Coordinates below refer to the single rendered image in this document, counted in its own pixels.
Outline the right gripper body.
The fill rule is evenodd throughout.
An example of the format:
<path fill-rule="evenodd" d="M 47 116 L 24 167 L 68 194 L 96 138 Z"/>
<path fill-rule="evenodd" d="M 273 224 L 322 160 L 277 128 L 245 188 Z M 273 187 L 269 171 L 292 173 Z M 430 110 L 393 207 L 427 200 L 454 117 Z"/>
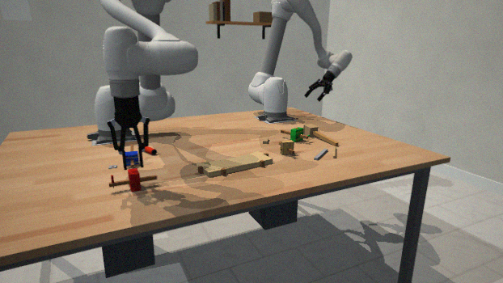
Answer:
<path fill-rule="evenodd" d="M 116 115 L 114 116 L 115 121 L 122 127 L 123 119 L 126 119 L 127 120 L 126 128 L 128 129 L 133 128 L 131 119 L 134 118 L 138 125 L 138 123 L 142 119 L 142 115 L 140 113 L 139 108 L 138 96 L 132 98 L 113 97 L 113 99 L 116 112 Z"/>

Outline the grey metal bar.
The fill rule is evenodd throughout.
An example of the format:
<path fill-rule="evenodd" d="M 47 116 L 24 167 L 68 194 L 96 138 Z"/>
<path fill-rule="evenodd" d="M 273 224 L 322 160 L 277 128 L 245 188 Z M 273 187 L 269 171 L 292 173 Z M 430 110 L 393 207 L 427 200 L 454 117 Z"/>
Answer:
<path fill-rule="evenodd" d="M 328 149 L 323 149 L 319 154 L 317 154 L 314 157 L 314 160 L 319 160 L 327 151 L 328 151 Z"/>

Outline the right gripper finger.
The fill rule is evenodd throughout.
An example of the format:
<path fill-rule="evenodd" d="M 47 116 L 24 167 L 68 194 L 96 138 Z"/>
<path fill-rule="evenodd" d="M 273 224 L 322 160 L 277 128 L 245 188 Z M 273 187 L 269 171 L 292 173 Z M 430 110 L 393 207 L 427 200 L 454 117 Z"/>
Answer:
<path fill-rule="evenodd" d="M 117 140 L 116 140 L 116 133 L 115 133 L 115 118 L 112 120 L 108 120 L 107 124 L 111 130 L 111 135 L 112 135 L 112 142 L 115 150 L 118 150 L 119 154 L 122 155 L 123 157 L 123 164 L 124 164 L 124 169 L 127 170 L 126 166 L 126 158 L 125 158 L 125 134 L 126 134 L 126 126 L 127 126 L 127 120 L 123 119 L 123 125 L 121 127 L 121 134 L 120 134 L 120 145 L 117 145 Z"/>
<path fill-rule="evenodd" d="M 143 159 L 142 159 L 142 152 L 145 151 L 145 147 L 149 145 L 149 138 L 148 138 L 148 124 L 150 122 L 150 119 L 148 117 L 142 117 L 142 123 L 143 123 L 143 135 L 144 135 L 144 142 L 142 143 L 142 140 L 140 138 L 140 134 L 138 132 L 137 128 L 137 123 L 134 118 L 131 119 L 132 124 L 133 124 L 133 129 L 137 138 L 137 143 L 139 145 L 139 154 L 140 154 L 140 163 L 141 167 L 143 167 Z M 143 149 L 144 147 L 144 149 Z"/>

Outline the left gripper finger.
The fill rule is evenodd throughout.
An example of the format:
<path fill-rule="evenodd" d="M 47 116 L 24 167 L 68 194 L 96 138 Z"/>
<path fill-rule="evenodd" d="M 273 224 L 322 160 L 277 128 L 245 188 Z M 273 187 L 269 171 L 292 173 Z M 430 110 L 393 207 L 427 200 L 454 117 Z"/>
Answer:
<path fill-rule="evenodd" d="M 322 80 L 321 82 L 320 82 L 320 81 L 321 81 L 321 80 L 320 80 L 320 79 L 318 79 L 318 81 L 316 81 L 316 82 L 315 82 L 315 83 L 313 83 L 311 86 L 309 86 L 309 88 L 310 88 L 310 89 L 309 89 L 309 90 L 308 90 L 308 92 L 305 94 L 305 97 L 306 97 L 306 98 L 308 97 L 308 95 L 309 95 L 309 94 L 310 94 L 310 93 L 311 93 L 314 89 L 316 89 L 316 88 L 318 88 L 318 87 L 321 87 L 319 84 L 320 84 L 321 82 L 323 82 L 323 80 Z M 313 88 L 313 89 L 312 89 L 312 88 Z"/>
<path fill-rule="evenodd" d="M 332 86 L 332 82 L 329 82 L 328 85 L 326 86 L 326 82 L 323 81 L 323 93 L 319 96 L 319 98 L 317 99 L 319 102 L 320 100 L 326 95 L 326 94 L 329 94 L 329 91 L 331 89 L 331 86 Z"/>

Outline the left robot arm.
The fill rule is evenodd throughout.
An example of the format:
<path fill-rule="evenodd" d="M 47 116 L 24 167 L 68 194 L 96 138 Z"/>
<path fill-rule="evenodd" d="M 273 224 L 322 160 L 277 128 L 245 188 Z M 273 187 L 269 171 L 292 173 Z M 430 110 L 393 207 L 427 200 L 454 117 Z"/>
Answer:
<path fill-rule="evenodd" d="M 347 50 L 334 55 L 323 48 L 321 27 L 309 0 L 272 0 L 271 9 L 273 21 L 260 72 L 256 73 L 250 83 L 248 93 L 254 101 L 264 105 L 264 113 L 258 115 L 259 120 L 273 123 L 293 120 L 287 116 L 288 89 L 285 80 L 273 75 L 285 27 L 293 13 L 296 13 L 312 30 L 318 65 L 328 69 L 327 71 L 333 73 L 335 78 L 345 70 L 353 56 Z"/>

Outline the wooden mallet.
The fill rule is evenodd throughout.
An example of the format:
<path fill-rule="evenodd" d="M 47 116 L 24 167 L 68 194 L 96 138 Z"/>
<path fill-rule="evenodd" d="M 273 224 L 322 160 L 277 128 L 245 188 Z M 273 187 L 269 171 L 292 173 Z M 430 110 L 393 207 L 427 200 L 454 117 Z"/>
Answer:
<path fill-rule="evenodd" d="M 339 144 L 339 142 L 332 140 L 331 138 L 323 135 L 322 133 L 319 133 L 318 126 L 313 125 L 313 124 L 304 125 L 303 126 L 303 134 L 310 135 L 309 137 L 319 137 L 334 146 L 338 146 L 338 144 Z"/>

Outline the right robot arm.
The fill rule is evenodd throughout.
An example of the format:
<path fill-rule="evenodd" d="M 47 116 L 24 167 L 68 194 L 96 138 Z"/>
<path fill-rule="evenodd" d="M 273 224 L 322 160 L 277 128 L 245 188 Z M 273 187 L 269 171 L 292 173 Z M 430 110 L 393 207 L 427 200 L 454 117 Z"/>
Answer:
<path fill-rule="evenodd" d="M 171 116 L 175 100 L 162 83 L 160 86 L 160 75 L 186 74 L 194 70 L 198 51 L 194 45 L 160 27 L 160 13 L 165 2 L 171 0 L 132 0 L 137 12 L 120 0 L 99 1 L 114 19 L 129 26 L 110 27 L 104 34 L 104 66 L 109 86 L 101 87 L 95 99 L 98 131 L 87 134 L 88 139 L 97 139 L 96 143 L 101 144 L 112 142 L 107 121 L 116 115 L 113 97 L 138 96 L 140 113 L 150 121 Z M 137 31 L 137 36 L 130 27 Z"/>

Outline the red screwdriver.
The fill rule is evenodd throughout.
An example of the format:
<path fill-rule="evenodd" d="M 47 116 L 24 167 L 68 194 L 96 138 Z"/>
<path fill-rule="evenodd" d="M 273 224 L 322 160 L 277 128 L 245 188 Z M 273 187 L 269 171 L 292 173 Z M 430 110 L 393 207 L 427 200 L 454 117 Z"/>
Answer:
<path fill-rule="evenodd" d="M 157 150 L 153 149 L 153 148 L 150 148 L 149 146 L 146 147 L 146 153 L 149 153 L 149 154 L 152 154 L 152 155 L 155 155 L 157 154 Z"/>

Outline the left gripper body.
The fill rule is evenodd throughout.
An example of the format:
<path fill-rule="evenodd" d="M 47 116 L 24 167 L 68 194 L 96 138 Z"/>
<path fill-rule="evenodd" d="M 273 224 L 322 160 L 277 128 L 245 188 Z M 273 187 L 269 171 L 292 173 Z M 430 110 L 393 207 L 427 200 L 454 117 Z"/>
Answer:
<path fill-rule="evenodd" d="M 335 75 L 329 71 L 323 76 L 323 81 L 326 82 L 326 86 L 328 85 L 329 82 L 332 82 L 335 79 Z M 321 81 L 322 81 L 321 80 Z M 320 83 L 320 86 L 323 87 L 323 82 Z"/>

